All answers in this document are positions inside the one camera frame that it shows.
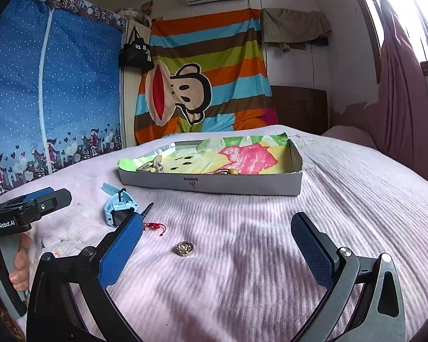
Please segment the grey cardboard tray colourful lining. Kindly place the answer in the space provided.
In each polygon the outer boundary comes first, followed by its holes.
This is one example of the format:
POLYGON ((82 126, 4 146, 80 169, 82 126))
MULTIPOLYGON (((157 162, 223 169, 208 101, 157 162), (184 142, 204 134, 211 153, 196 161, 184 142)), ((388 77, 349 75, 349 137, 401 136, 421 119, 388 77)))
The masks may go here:
POLYGON ((117 163, 123 184, 221 195, 297 196, 302 158, 286 133, 175 141, 117 163), (163 173, 136 171, 156 155, 163 173))

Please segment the blue dotted fabric wardrobe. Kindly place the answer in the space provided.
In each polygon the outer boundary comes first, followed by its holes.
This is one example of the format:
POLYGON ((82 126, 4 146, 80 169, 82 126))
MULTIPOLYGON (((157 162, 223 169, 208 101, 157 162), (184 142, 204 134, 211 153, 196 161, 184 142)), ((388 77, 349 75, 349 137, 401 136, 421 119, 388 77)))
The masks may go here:
POLYGON ((120 150, 124 18, 85 0, 0 15, 0 194, 120 150))

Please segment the dark wooden headboard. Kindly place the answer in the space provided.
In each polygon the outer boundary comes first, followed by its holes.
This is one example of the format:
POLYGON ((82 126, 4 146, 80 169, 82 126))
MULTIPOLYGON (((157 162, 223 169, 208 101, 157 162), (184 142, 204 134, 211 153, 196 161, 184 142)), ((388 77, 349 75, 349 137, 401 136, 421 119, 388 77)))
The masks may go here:
POLYGON ((328 95, 321 89, 272 86, 279 124, 322 135, 328 130, 328 95))

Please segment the pink window curtain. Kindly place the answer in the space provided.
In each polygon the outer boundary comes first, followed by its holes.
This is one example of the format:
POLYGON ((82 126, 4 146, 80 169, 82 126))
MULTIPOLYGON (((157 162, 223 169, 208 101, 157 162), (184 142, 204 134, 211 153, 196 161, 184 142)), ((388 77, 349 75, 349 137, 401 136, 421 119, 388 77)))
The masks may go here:
POLYGON ((388 0, 379 0, 380 49, 377 147, 428 180, 428 85, 408 35, 388 0))

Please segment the pink pillow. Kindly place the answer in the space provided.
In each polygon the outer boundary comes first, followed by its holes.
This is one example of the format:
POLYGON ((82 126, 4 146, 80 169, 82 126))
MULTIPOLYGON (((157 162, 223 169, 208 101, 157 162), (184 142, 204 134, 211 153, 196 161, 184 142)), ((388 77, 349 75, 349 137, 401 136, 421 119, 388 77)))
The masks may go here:
POLYGON ((367 132, 357 127, 336 125, 328 129, 323 134, 323 136, 335 138, 341 141, 347 141, 377 150, 377 146, 374 143, 372 137, 370 137, 367 132))

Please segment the light blue kids smartwatch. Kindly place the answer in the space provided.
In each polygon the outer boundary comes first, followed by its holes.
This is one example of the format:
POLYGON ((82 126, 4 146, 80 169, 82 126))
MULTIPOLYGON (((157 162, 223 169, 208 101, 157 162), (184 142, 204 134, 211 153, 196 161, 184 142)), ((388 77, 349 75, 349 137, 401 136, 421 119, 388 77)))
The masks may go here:
POLYGON ((124 211, 133 210, 138 212, 139 205, 126 188, 117 188, 111 184, 104 183, 102 190, 110 196, 103 207, 106 224, 109 226, 119 226, 126 216, 124 211))

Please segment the black hanging bag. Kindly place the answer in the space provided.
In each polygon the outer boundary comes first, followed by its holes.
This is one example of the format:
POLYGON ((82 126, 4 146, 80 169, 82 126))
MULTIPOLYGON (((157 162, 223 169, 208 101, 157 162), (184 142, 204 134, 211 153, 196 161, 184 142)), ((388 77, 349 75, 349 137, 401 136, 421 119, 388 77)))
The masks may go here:
POLYGON ((128 41, 120 50, 118 63, 119 68, 137 68, 142 73, 147 73, 154 68, 151 46, 144 41, 135 27, 132 28, 128 41))

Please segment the beige plastic hair claw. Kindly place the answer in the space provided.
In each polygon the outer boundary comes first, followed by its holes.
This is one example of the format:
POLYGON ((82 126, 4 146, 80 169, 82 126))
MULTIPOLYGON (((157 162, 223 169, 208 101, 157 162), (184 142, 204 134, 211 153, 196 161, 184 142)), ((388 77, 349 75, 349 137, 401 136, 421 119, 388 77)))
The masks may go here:
POLYGON ((142 164, 140 167, 136 168, 136 171, 144 171, 151 173, 163 173, 164 167, 162 165, 163 157, 158 154, 151 161, 148 161, 142 164))

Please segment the small gold ring charm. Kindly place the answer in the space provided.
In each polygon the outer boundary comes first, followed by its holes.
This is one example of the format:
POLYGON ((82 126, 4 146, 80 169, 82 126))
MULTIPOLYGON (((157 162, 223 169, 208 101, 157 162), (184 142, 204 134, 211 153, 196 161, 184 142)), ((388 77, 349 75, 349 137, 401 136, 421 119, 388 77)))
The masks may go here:
POLYGON ((194 245, 190 242, 180 242, 175 246, 175 253, 179 256, 189 256, 194 252, 194 245))

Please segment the pink bed blanket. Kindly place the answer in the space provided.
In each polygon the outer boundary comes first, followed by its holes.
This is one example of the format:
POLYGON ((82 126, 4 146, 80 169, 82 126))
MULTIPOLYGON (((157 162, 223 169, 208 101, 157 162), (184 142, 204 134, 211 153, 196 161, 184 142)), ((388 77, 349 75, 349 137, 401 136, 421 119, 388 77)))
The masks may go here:
POLYGON ((428 320, 428 181, 369 147, 288 129, 303 161, 295 197, 130 187, 149 221, 108 291, 145 341, 290 341, 317 306, 317 285, 290 233, 303 211, 358 256, 391 255, 407 336, 428 320), (175 246, 194 252, 179 256, 175 246))

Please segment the hanging khaki garment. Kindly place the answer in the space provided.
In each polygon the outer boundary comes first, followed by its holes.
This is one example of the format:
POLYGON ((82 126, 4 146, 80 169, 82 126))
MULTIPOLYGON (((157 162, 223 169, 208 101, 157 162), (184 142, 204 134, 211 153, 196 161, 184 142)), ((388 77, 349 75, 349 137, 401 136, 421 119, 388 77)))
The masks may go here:
POLYGON ((262 12, 263 42, 287 52, 310 44, 328 46, 331 24, 324 13, 293 9, 264 9, 262 12))

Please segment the striped monkey cartoon curtain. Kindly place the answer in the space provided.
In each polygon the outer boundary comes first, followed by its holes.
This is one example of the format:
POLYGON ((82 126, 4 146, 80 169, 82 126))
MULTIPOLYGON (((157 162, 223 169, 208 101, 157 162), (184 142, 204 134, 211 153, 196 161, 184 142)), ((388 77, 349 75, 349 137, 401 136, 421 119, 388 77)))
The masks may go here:
POLYGON ((141 77, 135 141, 277 124, 261 38, 258 9, 154 21, 154 68, 141 77))

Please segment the black hair clip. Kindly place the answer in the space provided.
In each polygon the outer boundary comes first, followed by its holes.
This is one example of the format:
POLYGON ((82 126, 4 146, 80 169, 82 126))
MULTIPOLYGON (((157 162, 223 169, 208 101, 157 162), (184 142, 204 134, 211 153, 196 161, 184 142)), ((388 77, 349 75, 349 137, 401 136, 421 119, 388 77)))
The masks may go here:
POLYGON ((149 211, 151 211, 151 208, 153 207, 153 205, 154 205, 154 203, 153 202, 151 202, 141 213, 140 213, 140 215, 141 215, 141 217, 142 217, 142 219, 144 219, 147 215, 148 215, 148 213, 149 213, 149 211))

